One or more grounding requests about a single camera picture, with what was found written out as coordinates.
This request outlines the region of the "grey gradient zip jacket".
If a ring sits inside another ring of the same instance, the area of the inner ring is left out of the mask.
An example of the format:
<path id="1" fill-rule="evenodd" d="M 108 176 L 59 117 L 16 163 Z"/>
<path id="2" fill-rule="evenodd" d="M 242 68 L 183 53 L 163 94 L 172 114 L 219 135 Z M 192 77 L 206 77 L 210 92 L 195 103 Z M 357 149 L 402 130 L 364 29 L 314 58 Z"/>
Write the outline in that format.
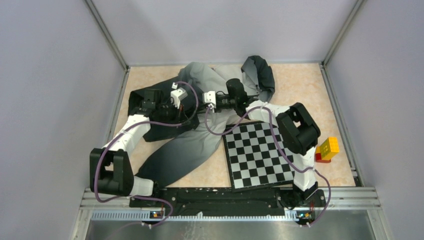
<path id="1" fill-rule="evenodd" d="M 167 100 L 172 83 L 188 82 L 201 98 L 208 91 L 227 93 L 226 82 L 230 79 L 239 79 L 248 96 L 254 96 L 263 102 L 270 101 L 275 93 L 272 68 L 258 55 L 249 56 L 241 67 L 209 67 L 205 63 L 191 62 L 176 77 L 154 84 L 151 88 L 162 90 L 164 99 Z M 178 181 L 202 165 L 218 149 L 222 138 L 220 134 L 228 124 L 239 119 L 236 111 L 229 109 L 218 113 L 210 112 L 208 116 L 198 112 L 193 120 L 197 126 L 195 129 L 189 125 L 181 128 L 151 125 L 150 131 L 143 136 L 144 140 L 168 142 L 147 157 L 136 176 L 152 180 L 161 188 Z"/>

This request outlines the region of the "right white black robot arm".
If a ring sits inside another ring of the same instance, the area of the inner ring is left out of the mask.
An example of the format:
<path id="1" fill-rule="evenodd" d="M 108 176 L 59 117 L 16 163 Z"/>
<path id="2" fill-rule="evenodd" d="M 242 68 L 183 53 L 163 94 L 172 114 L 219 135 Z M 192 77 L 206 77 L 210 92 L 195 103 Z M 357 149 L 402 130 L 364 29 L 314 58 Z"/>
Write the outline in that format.
<path id="1" fill-rule="evenodd" d="M 226 83 L 227 93 L 207 93 L 210 110 L 234 110 L 252 124 L 226 131 L 225 147 L 231 186 L 235 191 L 292 182 L 291 193 L 281 194 L 288 209 L 312 205 L 318 183 L 315 153 L 320 129 L 302 103 L 279 106 L 248 96 L 239 79 Z"/>

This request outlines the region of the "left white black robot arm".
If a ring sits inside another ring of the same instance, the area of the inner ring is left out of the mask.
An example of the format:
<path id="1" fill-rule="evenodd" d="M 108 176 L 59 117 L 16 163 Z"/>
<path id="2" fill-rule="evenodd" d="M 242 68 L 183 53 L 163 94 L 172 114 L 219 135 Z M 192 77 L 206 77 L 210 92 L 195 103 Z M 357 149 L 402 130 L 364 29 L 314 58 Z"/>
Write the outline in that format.
<path id="1" fill-rule="evenodd" d="M 89 154 L 90 190 L 100 203 L 100 194 L 117 197 L 141 196 L 149 207 L 160 202 L 160 193 L 155 190 L 151 179 L 134 176 L 130 156 L 152 125 L 180 127 L 182 125 L 181 101 L 188 93 L 183 88 L 170 92 L 167 101 L 158 89 L 147 89 L 139 103 L 129 109 L 129 115 L 122 129 L 101 148 L 94 148 Z"/>

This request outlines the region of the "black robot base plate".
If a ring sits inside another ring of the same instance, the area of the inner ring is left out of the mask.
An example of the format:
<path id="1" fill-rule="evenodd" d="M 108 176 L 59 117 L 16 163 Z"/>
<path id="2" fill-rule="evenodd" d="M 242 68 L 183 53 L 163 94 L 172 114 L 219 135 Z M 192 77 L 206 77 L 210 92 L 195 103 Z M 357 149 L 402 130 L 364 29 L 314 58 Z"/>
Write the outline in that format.
<path id="1" fill-rule="evenodd" d="M 317 190 L 304 200 L 291 188 L 268 187 L 234 192 L 231 188 L 163 188 L 157 190 L 154 201 L 132 199 L 131 208 L 159 208 L 173 210 L 172 216 L 206 217 L 265 217 L 282 216 L 289 210 L 324 207 L 323 190 Z"/>

